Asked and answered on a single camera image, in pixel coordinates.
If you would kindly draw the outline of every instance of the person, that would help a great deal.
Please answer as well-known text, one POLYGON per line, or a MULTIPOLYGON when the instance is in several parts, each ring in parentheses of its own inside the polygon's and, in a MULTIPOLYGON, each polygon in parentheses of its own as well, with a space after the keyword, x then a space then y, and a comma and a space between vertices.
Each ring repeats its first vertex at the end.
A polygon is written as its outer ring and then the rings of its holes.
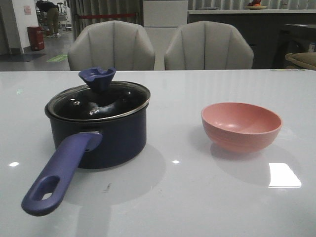
POLYGON ((58 6, 50 1, 39 0, 36 2, 36 7, 40 11, 47 12, 47 24, 50 31, 47 38, 60 37, 58 33, 58 6))

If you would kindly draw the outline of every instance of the bowl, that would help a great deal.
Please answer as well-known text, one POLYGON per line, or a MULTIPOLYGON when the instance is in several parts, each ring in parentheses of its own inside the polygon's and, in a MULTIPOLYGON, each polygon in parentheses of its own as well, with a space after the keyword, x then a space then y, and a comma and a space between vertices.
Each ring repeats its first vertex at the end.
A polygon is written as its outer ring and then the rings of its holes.
POLYGON ((270 145, 277 137, 282 119, 260 106, 224 102, 201 112, 207 136, 218 146, 237 153, 251 153, 270 145))

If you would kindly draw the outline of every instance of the lid handle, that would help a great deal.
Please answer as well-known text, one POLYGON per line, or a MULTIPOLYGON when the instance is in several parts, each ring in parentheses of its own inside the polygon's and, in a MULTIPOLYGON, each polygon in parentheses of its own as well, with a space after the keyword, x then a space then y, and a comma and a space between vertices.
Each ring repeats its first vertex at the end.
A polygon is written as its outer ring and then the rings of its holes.
POLYGON ((109 68, 107 71, 103 71, 101 67, 95 67, 79 72, 79 77, 93 92, 101 93, 108 88, 116 71, 115 68, 109 68))

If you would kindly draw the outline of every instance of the glossy tabletop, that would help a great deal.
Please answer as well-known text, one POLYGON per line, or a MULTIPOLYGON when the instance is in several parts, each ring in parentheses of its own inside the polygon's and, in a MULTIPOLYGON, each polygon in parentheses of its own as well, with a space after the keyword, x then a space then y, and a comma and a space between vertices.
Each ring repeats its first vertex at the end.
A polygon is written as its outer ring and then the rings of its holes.
POLYGON ((61 205, 21 200, 54 152, 46 103, 78 72, 0 73, 1 237, 315 237, 316 72, 117 72, 151 91, 147 144, 131 161, 77 169, 61 205), (237 155, 206 136, 201 110, 236 101, 283 119, 264 150, 237 155))

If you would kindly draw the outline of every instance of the saucepan handle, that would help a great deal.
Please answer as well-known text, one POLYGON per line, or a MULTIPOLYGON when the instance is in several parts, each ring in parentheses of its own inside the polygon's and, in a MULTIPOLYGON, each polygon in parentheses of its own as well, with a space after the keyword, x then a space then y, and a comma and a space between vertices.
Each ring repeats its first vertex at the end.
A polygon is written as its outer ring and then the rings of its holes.
POLYGON ((22 200, 22 208, 33 216, 44 216, 62 202, 83 154, 102 141, 99 132, 77 133, 65 138, 22 200))

